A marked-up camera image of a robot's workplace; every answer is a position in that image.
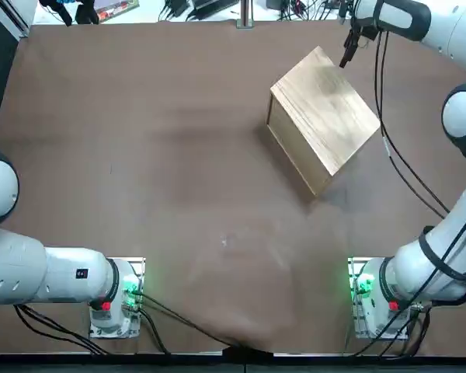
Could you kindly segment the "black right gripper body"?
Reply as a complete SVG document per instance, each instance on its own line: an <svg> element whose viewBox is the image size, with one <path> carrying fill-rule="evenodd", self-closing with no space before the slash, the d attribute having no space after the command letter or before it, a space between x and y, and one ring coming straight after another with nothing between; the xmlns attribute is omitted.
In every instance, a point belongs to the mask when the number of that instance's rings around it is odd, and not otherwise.
<svg viewBox="0 0 466 373"><path fill-rule="evenodd" d="M350 20L350 30L352 39L375 39L377 36L377 27L373 23L365 23L363 20L352 18Z"/></svg>

